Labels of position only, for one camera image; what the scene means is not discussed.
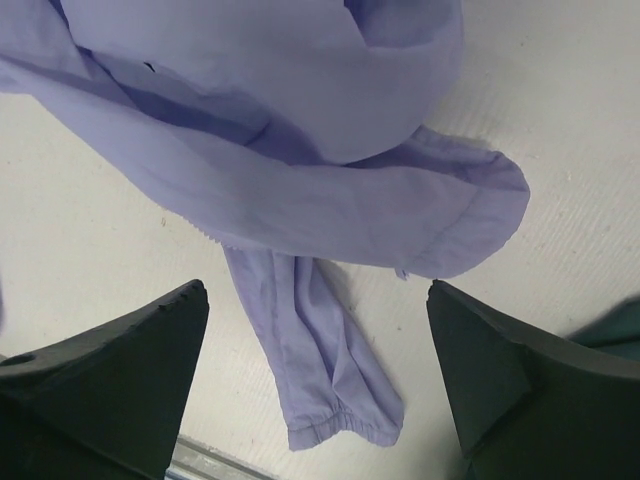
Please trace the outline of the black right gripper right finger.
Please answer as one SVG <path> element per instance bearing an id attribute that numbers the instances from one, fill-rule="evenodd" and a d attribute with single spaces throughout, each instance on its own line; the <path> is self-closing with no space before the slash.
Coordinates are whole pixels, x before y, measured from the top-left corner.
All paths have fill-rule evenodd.
<path id="1" fill-rule="evenodd" d="M 579 345 L 452 285 L 431 333 L 471 479 L 635 479 L 639 360 Z"/>

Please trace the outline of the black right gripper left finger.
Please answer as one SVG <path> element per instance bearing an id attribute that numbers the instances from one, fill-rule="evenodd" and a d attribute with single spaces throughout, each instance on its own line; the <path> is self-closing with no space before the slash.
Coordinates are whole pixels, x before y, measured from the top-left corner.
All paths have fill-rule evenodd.
<path id="1" fill-rule="evenodd" d="M 1 362 L 4 479 L 162 479 L 209 316 L 192 280 L 129 314 Z"/>

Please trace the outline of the lilac purple jacket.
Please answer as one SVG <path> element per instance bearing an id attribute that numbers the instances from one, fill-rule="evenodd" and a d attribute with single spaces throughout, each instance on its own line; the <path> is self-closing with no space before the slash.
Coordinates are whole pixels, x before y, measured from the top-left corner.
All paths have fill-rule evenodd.
<path id="1" fill-rule="evenodd" d="M 424 126 L 463 40 L 458 1 L 5 1 L 1 88 L 221 243 L 292 450 L 389 447 L 403 402 L 319 261 L 448 279 L 518 229 L 520 168 Z"/>

